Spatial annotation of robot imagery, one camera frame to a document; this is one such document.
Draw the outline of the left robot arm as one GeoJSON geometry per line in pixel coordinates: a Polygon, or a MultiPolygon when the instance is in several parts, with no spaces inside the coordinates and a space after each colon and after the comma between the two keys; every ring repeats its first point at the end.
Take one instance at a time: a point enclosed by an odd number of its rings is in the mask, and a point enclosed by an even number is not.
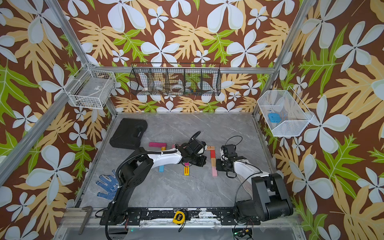
{"type": "Polygon", "coordinates": [[[123,223],[135,188],[143,183],[151,169],[185,163],[203,167],[207,160],[205,150],[207,144],[197,139],[165,151],[146,151],[142,147],[136,149],[116,170],[117,192],[103,212],[100,224],[111,226],[123,223]]]}

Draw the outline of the yellow red striped block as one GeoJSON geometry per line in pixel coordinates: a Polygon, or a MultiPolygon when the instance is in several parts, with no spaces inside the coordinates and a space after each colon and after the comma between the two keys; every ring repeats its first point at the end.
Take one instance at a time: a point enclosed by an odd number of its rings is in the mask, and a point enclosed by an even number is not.
{"type": "Polygon", "coordinates": [[[189,176],[190,175],[190,167],[189,166],[185,166],[184,167],[184,175],[185,176],[189,176]]]}

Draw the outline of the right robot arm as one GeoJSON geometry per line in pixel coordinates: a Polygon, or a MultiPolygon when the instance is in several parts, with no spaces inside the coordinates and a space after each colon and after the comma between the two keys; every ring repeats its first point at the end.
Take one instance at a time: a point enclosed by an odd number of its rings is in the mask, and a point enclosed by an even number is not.
{"type": "Polygon", "coordinates": [[[236,145],[224,145],[217,159],[217,171],[228,178],[241,181],[235,196],[243,188],[251,196],[249,200],[235,199],[234,220],[238,223],[260,224],[293,215],[294,207],[280,174],[270,174],[251,164],[236,153],[236,145]]]}

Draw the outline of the light pink block bottom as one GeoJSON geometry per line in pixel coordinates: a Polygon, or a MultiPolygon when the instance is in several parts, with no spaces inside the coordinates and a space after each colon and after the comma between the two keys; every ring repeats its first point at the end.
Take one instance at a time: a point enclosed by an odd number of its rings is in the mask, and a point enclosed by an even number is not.
{"type": "Polygon", "coordinates": [[[217,172],[216,167],[212,167],[212,176],[213,177],[217,177],[218,176],[218,172],[217,172]]]}

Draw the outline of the tan wooden block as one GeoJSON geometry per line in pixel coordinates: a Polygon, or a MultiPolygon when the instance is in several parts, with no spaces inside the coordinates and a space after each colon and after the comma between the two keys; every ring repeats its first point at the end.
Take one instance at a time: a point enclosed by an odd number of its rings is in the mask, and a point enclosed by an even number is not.
{"type": "Polygon", "coordinates": [[[211,165],[213,168],[216,167],[216,159],[215,158],[211,158],[211,165]]]}

